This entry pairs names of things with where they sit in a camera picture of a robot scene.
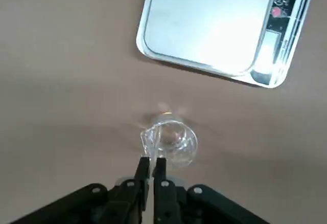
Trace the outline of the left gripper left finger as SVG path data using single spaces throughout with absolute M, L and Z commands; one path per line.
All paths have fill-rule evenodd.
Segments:
M 139 160 L 134 177 L 107 189 L 99 183 L 82 187 L 14 223 L 141 223 L 149 192 L 150 158 Z

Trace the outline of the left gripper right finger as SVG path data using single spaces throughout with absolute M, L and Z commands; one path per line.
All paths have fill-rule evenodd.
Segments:
M 167 160 L 154 169 L 154 223 L 268 224 L 214 189 L 197 184 L 185 189 L 166 176 Z

